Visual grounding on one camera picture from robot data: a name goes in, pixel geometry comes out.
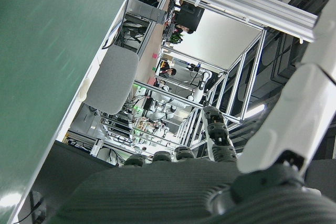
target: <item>person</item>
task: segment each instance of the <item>person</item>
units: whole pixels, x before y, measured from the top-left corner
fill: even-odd
[[[187,32],[188,34],[192,34],[194,32],[193,30],[189,29],[188,27],[185,27],[185,26],[182,26],[182,25],[179,25],[179,24],[175,25],[175,30],[176,30],[175,32],[178,33],[178,34],[180,34],[183,31]]]
[[[171,68],[168,64],[168,62],[164,62],[164,65],[160,68],[160,77],[164,77],[166,79],[169,78],[169,76],[174,76],[176,74],[176,69]]]

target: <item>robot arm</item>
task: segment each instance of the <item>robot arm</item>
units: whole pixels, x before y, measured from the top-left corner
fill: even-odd
[[[203,96],[203,93],[204,93],[204,87],[205,87],[207,81],[211,78],[211,76],[212,76],[212,73],[210,71],[203,69],[202,79],[201,79],[200,83],[198,84],[198,87],[195,89],[195,91],[191,95],[189,95],[187,97],[187,99],[190,100],[190,101],[193,101],[195,103],[199,103],[200,100],[202,99],[202,96]],[[162,89],[167,91],[167,92],[169,91],[168,86],[163,86]],[[172,100],[171,98],[166,97],[165,95],[162,95],[162,94],[158,94],[158,93],[153,93],[151,95],[151,97],[155,100],[158,100],[158,101],[162,101],[162,100],[166,101],[169,104],[171,104],[173,106],[176,106],[178,108],[181,108],[181,109],[184,109],[188,106],[187,104],[185,104],[183,102]]]
[[[308,46],[302,66],[238,159],[242,173],[284,163],[301,175],[307,169],[336,111],[335,12],[336,0],[329,0],[314,29],[316,42]],[[230,145],[230,141],[227,131],[220,129],[223,119],[216,108],[206,107],[202,114],[213,160],[213,146]]]

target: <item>green surface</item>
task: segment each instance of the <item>green surface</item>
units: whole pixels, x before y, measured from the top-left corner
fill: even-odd
[[[29,189],[123,1],[0,0],[0,202]]]

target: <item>robotic hand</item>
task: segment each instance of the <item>robotic hand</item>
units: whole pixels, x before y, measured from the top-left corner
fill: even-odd
[[[212,161],[236,162],[237,154],[229,138],[222,112],[213,106],[202,110],[202,121],[207,138],[209,159]]]

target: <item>gray chair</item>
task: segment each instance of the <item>gray chair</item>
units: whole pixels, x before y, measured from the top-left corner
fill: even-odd
[[[84,103],[108,114],[117,114],[131,91],[138,64],[139,57],[135,52],[111,46]]]

